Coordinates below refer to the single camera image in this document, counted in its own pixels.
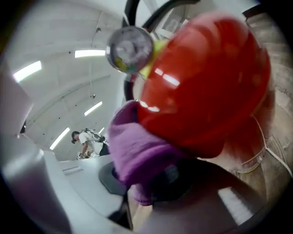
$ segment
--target white shirt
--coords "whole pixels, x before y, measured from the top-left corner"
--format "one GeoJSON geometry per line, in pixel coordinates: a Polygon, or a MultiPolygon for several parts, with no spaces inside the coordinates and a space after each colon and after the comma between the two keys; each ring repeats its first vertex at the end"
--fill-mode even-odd
{"type": "Polygon", "coordinates": [[[100,151],[103,147],[103,142],[97,142],[96,141],[97,138],[95,138],[95,136],[92,133],[90,132],[81,133],[79,134],[78,138],[82,144],[87,142],[88,146],[93,149],[95,154],[100,155],[100,151]]]}

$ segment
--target purple towel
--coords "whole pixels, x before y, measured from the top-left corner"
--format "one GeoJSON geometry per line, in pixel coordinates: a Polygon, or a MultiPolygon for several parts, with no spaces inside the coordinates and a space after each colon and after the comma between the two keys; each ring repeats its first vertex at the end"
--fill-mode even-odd
{"type": "Polygon", "coordinates": [[[184,155],[138,123],[137,105],[128,101],[116,112],[108,128],[109,150],[119,180],[126,186],[136,185],[134,199],[148,206],[148,181],[184,155]]]}

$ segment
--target person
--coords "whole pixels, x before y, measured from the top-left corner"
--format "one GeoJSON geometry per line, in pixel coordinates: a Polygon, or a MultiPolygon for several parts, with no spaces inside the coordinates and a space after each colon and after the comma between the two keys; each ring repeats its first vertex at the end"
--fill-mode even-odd
{"type": "Polygon", "coordinates": [[[94,133],[92,130],[85,131],[85,132],[78,132],[73,131],[71,134],[72,141],[76,142],[80,141],[82,144],[82,150],[81,150],[81,157],[85,158],[85,152],[87,151],[88,147],[91,147],[95,154],[99,156],[108,155],[109,149],[107,144],[105,144],[103,141],[105,140],[105,137],[94,133]]]}

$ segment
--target purple cloth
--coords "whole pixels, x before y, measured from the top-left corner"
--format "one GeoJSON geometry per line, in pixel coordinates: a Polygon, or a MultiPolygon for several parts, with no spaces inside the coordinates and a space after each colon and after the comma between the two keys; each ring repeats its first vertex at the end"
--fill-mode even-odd
{"type": "Polygon", "coordinates": [[[136,185],[134,199],[147,206],[151,205],[148,181],[184,155],[138,123],[138,105],[128,101],[116,112],[108,128],[108,142],[119,180],[126,186],[136,185]]]}

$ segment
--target man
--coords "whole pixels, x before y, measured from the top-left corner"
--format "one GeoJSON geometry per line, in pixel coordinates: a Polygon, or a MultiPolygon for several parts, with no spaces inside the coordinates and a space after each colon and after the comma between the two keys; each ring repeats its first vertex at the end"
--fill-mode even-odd
{"type": "Polygon", "coordinates": [[[71,137],[72,142],[80,141],[82,144],[81,158],[85,158],[85,152],[88,147],[91,147],[94,153],[100,156],[110,154],[108,146],[103,142],[105,137],[98,133],[94,133],[92,130],[83,133],[73,131],[71,137]]]}

